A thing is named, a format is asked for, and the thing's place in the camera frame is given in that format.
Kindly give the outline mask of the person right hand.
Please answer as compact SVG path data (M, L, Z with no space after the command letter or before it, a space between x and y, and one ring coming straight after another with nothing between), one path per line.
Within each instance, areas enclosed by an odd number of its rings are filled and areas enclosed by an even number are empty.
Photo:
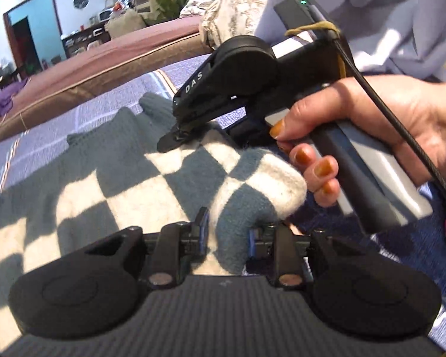
M367 80L446 179L446 83L396 75L369 76ZM319 206L330 207L339 197L339 165L332 156L318 157L302 138L321 124L342 119L386 143L415 185L430 180L423 163L359 83L345 78L300 99L270 130L279 148L302 172Z

